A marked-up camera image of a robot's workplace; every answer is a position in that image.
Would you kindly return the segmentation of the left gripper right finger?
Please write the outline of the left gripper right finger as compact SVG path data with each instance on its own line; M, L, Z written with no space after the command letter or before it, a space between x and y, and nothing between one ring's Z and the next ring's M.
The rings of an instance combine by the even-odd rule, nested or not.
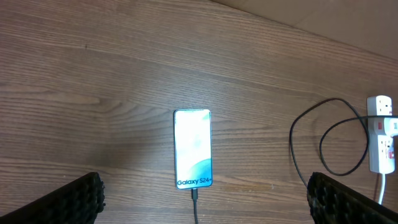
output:
M310 215L316 224L397 224L397 213L314 172L307 184Z

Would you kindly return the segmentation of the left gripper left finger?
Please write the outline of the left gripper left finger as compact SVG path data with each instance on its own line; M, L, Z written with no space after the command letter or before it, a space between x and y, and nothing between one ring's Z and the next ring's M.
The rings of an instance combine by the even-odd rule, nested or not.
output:
M92 224L104 210L99 173L79 179L1 217L3 224Z

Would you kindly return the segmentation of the blue Galaxy smartphone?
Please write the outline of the blue Galaxy smartphone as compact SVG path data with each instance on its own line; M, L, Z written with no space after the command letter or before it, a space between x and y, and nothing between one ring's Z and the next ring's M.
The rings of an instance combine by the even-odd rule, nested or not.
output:
M213 184L210 110L174 112L175 185L179 190Z

